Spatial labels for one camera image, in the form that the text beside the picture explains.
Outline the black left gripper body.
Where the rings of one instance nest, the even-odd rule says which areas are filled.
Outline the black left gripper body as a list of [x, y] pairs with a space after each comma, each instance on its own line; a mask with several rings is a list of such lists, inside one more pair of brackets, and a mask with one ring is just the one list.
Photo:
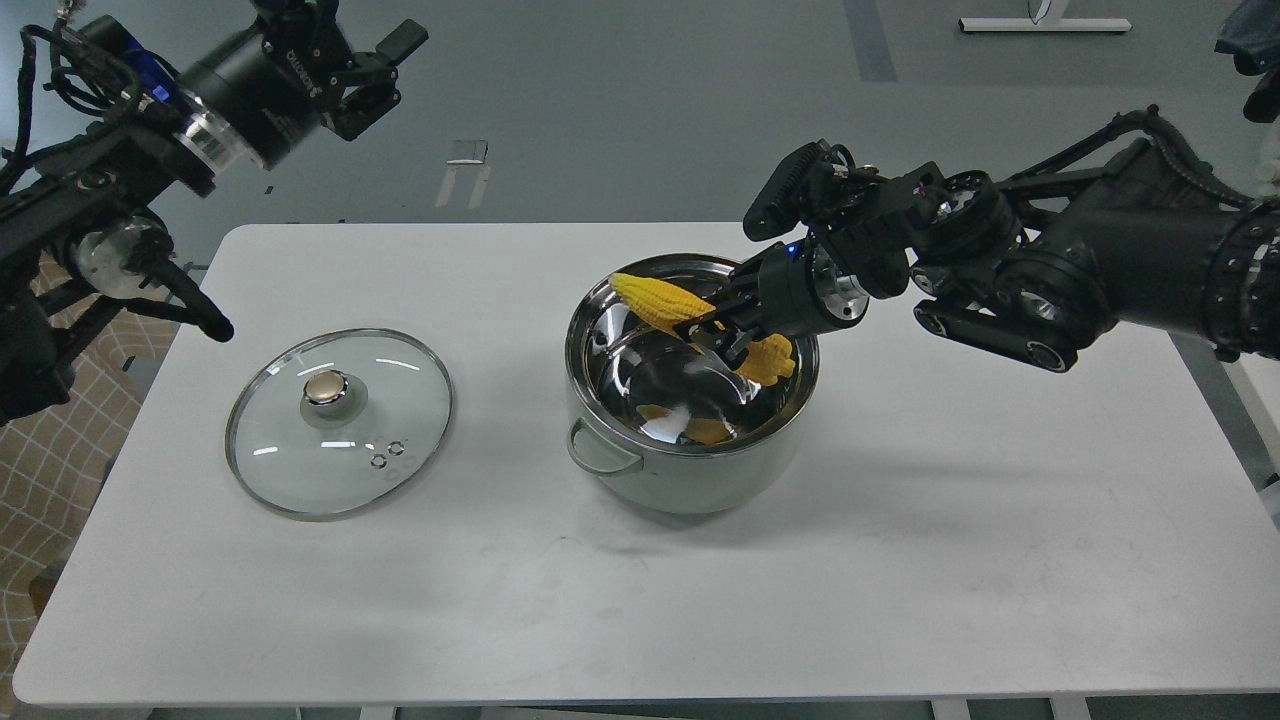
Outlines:
[[196, 60], [178, 83], [227, 122], [270, 170], [320, 124], [300, 68], [283, 41], [248, 27]]

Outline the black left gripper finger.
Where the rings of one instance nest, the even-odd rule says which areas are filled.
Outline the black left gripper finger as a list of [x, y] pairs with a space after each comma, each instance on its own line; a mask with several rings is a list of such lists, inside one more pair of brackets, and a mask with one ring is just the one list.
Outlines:
[[351, 59], [338, 1], [252, 1], [262, 51], [305, 86], [333, 85]]
[[320, 47], [321, 124], [346, 141], [360, 137], [399, 104], [399, 64], [428, 38], [424, 26], [406, 19], [372, 51], [351, 51], [342, 33], [330, 46]]

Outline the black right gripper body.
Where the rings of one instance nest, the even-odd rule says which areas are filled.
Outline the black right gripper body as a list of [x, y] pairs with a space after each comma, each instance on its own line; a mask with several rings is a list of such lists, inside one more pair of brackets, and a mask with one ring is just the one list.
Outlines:
[[818, 243], [774, 243], [758, 259], [755, 297], [764, 334], [824, 334], [864, 318], [870, 295]]

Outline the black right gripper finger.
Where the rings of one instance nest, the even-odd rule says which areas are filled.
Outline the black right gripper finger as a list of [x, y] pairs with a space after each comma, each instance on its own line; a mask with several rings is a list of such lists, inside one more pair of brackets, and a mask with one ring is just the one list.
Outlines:
[[714, 354], [733, 370], [767, 366], [776, 351], [764, 333], [764, 319], [763, 307], [755, 304], [682, 304], [677, 306], [677, 337], [701, 354]]
[[759, 313], [762, 266], [762, 259], [750, 259], [736, 266], [717, 290], [704, 297], [707, 309], [701, 313]]

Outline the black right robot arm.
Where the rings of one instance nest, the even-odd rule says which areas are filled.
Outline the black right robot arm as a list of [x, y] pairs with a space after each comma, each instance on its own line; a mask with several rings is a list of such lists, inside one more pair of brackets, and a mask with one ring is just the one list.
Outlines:
[[1001, 181], [934, 163], [888, 178], [818, 140], [742, 228], [765, 249], [675, 328], [732, 368], [753, 341], [847, 329], [909, 284], [932, 334], [1055, 373], [1119, 322], [1228, 363], [1279, 352], [1277, 201], [1225, 184], [1157, 108]]

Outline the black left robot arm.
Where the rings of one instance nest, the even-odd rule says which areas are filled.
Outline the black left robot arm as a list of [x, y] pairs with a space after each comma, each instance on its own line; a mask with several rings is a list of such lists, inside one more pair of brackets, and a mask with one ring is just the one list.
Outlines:
[[356, 53], [335, 1], [256, 1], [251, 26], [178, 72], [109, 15], [20, 29], [18, 136], [3, 167], [3, 420], [67, 404], [74, 361], [123, 311], [234, 328], [173, 261], [151, 202], [205, 197], [239, 158], [278, 165], [317, 127], [346, 141], [401, 101], [401, 63], [429, 37], [401, 22]]

